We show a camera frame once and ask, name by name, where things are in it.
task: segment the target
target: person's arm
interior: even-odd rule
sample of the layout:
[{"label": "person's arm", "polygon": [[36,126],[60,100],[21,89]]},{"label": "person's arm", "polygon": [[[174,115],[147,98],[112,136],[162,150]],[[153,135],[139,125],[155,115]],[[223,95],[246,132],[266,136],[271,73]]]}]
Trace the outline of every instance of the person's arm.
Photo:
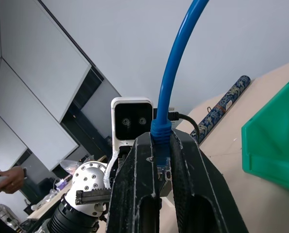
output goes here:
[{"label": "person's arm", "polygon": [[15,166],[8,171],[0,171],[0,176],[6,176],[7,179],[0,182],[0,192],[12,194],[18,191],[24,185],[25,173],[23,168]]}]

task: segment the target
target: blue ethernet cable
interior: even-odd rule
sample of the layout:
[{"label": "blue ethernet cable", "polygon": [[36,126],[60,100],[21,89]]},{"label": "blue ethernet cable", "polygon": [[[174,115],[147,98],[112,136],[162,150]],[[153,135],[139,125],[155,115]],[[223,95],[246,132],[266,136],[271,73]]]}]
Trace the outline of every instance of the blue ethernet cable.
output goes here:
[{"label": "blue ethernet cable", "polygon": [[208,0],[192,2],[175,38],[161,83],[157,118],[151,124],[151,135],[156,144],[169,144],[172,124],[167,115],[176,73],[190,35],[207,2]]}]

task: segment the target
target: black cylindrical motor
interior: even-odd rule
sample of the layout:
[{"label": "black cylindrical motor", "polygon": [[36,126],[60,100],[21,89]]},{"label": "black cylindrical motor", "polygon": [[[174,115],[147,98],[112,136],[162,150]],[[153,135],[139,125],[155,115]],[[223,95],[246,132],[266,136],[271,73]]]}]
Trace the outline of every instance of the black cylindrical motor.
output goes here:
[{"label": "black cylindrical motor", "polygon": [[97,231],[97,226],[98,218],[77,211],[65,198],[48,222],[51,233],[91,233]]}]

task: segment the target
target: blue patterned tube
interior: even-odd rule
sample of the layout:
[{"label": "blue patterned tube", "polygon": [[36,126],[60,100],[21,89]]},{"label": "blue patterned tube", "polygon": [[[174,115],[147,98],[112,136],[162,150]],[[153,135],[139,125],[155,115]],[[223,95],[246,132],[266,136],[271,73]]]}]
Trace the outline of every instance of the blue patterned tube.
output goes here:
[{"label": "blue patterned tube", "polygon": [[222,99],[213,107],[213,109],[205,116],[205,118],[198,124],[200,137],[197,138],[195,130],[192,131],[191,136],[200,144],[210,131],[218,124],[220,119],[229,110],[232,104],[241,96],[244,90],[249,86],[251,79],[248,76],[241,76],[237,82],[229,89],[229,91],[222,97]]}]

